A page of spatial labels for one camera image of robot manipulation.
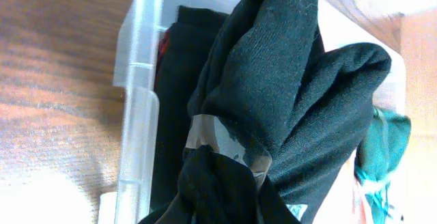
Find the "dark green garment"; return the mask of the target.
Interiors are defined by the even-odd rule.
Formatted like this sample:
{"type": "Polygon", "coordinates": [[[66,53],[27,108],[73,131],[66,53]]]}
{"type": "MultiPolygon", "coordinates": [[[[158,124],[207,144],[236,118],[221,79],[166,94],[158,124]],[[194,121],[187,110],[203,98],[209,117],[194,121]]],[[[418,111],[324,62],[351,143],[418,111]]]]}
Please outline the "dark green garment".
{"type": "Polygon", "coordinates": [[[403,214],[389,201],[389,188],[408,146],[409,117],[373,108],[367,135],[357,149],[354,174],[371,208],[374,223],[403,223],[403,214]]]}

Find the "red plaid flannel garment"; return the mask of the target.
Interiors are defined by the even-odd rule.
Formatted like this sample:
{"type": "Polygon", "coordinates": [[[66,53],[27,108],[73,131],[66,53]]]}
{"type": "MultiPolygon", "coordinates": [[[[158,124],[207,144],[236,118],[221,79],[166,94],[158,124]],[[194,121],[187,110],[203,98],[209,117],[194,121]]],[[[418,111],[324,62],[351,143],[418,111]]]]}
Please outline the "red plaid flannel garment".
{"type": "Polygon", "coordinates": [[[163,34],[160,35],[160,41],[158,44],[158,54],[156,59],[156,75],[155,75],[155,82],[159,79],[159,70],[160,65],[163,62],[163,57],[165,56],[165,52],[167,51],[168,45],[169,45],[169,38],[170,38],[170,31],[166,30],[163,34]]]}

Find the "pink printed garment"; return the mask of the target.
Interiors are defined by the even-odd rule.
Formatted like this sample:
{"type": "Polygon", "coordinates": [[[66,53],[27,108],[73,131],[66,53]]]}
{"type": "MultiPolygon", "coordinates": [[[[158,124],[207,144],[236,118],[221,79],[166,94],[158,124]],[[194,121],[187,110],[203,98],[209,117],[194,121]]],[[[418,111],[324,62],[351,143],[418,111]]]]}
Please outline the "pink printed garment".
{"type": "Polygon", "coordinates": [[[347,194],[348,224],[374,224],[371,207],[367,202],[359,181],[354,175],[354,170],[352,170],[347,183],[347,194]]]}

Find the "black garment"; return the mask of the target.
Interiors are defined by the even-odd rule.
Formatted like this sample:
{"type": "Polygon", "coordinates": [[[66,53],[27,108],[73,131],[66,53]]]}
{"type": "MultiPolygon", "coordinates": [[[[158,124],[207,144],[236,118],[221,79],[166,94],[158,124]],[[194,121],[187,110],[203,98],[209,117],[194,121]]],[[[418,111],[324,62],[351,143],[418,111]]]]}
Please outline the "black garment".
{"type": "Polygon", "coordinates": [[[228,15],[180,6],[168,30],[169,45],[154,91],[160,101],[150,207],[169,203],[177,193],[182,155],[191,125],[187,104],[199,75],[228,15]]]}
{"type": "Polygon", "coordinates": [[[177,193],[145,222],[311,223],[390,68],[377,44],[326,51],[318,0],[240,0],[187,104],[177,193]]]}

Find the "clear plastic storage container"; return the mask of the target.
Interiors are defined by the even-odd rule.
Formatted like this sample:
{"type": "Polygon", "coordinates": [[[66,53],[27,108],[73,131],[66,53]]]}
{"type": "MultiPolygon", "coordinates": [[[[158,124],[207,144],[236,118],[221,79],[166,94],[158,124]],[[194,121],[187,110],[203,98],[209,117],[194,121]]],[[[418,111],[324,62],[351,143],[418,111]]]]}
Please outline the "clear plastic storage container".
{"type": "MultiPolygon", "coordinates": [[[[154,84],[160,35],[177,20],[178,8],[182,5],[231,14],[239,2],[133,0],[119,31],[115,65],[114,83],[126,88],[126,104],[114,223],[146,223],[145,218],[152,211],[150,201],[160,107],[154,84]]],[[[357,149],[341,167],[311,223],[348,223],[347,183],[355,168],[357,149]]]]}

